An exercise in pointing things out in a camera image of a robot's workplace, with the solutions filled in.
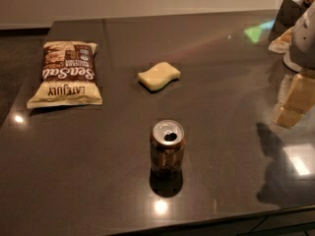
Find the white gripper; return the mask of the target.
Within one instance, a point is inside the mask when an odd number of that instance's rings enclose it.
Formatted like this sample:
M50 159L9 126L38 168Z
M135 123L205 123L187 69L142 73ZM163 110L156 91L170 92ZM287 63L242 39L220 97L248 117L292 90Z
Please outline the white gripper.
M311 5L297 20L269 45L275 53L285 53L284 64L296 73L315 69L315 6ZM315 105L315 79L301 74L285 75L278 94L273 122L284 128L295 126Z

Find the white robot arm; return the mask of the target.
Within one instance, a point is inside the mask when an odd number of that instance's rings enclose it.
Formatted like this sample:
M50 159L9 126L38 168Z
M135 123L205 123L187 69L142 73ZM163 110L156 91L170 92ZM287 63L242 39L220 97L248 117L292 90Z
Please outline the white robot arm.
M295 126L315 106L315 0L283 0L270 33L269 50L284 54L295 75L281 83L273 122Z

